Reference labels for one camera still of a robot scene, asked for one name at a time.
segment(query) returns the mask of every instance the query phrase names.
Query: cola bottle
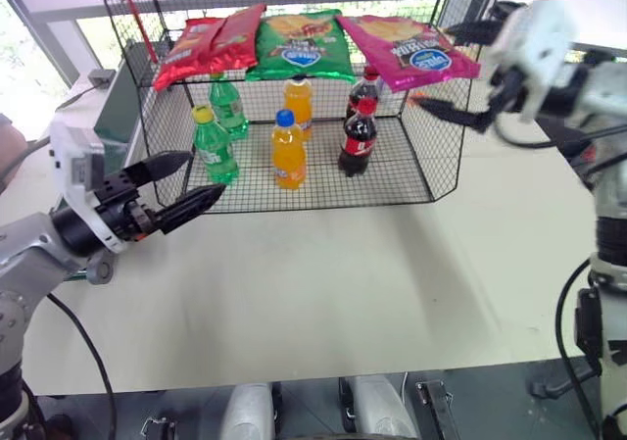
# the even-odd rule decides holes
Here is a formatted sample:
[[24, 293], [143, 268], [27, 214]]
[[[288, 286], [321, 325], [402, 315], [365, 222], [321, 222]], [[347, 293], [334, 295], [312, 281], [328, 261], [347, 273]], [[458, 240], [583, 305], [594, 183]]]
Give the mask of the cola bottle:
[[379, 101], [378, 80], [379, 73], [376, 69], [372, 66], [366, 66], [363, 70], [363, 78], [353, 86], [349, 94], [349, 105], [346, 107], [344, 123], [357, 113], [357, 104], [361, 99], [368, 98], [374, 99], [375, 102]]
[[344, 125], [344, 144], [338, 167], [346, 176], [364, 173], [376, 139], [374, 111], [376, 100], [365, 97], [357, 104], [357, 113]]

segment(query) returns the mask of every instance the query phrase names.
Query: bag of chips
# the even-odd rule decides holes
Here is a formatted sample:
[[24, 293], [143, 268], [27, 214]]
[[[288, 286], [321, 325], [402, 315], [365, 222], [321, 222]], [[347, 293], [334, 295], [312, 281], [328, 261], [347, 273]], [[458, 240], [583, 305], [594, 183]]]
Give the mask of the bag of chips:
[[190, 19], [162, 62], [154, 82], [162, 90], [190, 75], [243, 70], [257, 63], [255, 33], [265, 4], [243, 9], [226, 19]]
[[257, 33], [259, 63], [248, 70], [246, 78], [286, 79], [305, 74], [353, 82], [349, 48], [334, 19], [340, 14], [334, 9], [262, 20]]
[[403, 17], [338, 17], [392, 92], [458, 77], [479, 76], [481, 65], [437, 30]]
[[207, 73], [211, 44], [222, 24], [224, 19], [215, 17], [188, 20], [180, 38], [162, 61], [153, 87], [163, 90], [177, 80]]
[[265, 11], [257, 4], [228, 16], [212, 42], [209, 73], [244, 70], [257, 63], [255, 34]]

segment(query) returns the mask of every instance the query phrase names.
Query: pink chip bag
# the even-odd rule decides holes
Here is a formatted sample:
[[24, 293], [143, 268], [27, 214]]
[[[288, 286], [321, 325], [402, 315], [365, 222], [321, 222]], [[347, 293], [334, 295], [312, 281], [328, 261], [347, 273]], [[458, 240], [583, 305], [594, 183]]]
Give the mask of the pink chip bag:
[[337, 16], [337, 20], [392, 92], [479, 76], [481, 65], [427, 24], [404, 17]]

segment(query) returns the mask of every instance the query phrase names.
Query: orange soda bottle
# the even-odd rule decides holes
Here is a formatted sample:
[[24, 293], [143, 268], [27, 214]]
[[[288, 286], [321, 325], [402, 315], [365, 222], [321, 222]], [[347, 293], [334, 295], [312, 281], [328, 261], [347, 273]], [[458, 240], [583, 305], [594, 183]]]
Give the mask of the orange soda bottle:
[[305, 180], [306, 158], [303, 132], [294, 123], [294, 113], [279, 110], [272, 131], [272, 165], [276, 184], [281, 188], [297, 189]]
[[283, 87], [285, 108], [294, 113], [296, 124], [303, 131], [303, 140], [312, 136], [312, 84], [304, 75], [295, 75]]

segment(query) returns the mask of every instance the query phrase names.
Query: wire rack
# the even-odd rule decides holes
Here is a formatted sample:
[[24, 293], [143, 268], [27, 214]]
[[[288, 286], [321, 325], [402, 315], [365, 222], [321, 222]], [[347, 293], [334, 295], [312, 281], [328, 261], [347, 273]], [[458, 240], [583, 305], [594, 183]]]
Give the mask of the wire rack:
[[[146, 153], [192, 150], [195, 131], [190, 110], [208, 103], [212, 82], [192, 76], [157, 93], [151, 85], [159, 63], [180, 36], [185, 20], [226, 17], [235, 10], [266, 3], [267, 16], [339, 8], [344, 15], [404, 16], [435, 26], [481, 18], [494, 0], [104, 0], [141, 99]], [[347, 36], [353, 70], [362, 75], [365, 59]], [[477, 57], [476, 49], [464, 48]], [[378, 137], [364, 175], [345, 177], [337, 168], [343, 136], [342, 120], [351, 85], [345, 81], [311, 79], [313, 139], [307, 144], [307, 180], [297, 191], [281, 190], [273, 181], [270, 161], [271, 124], [282, 108], [281, 81], [244, 81], [244, 72], [226, 79], [242, 97], [251, 121], [249, 137], [233, 144], [240, 167], [210, 213], [307, 210], [433, 202], [457, 187], [463, 128], [439, 121], [417, 108], [416, 92], [452, 100], [467, 108], [471, 81], [457, 79], [413, 92], [393, 94], [384, 87], [377, 107]], [[187, 168], [156, 184], [157, 199], [169, 205], [182, 194], [209, 183], [195, 157]]]

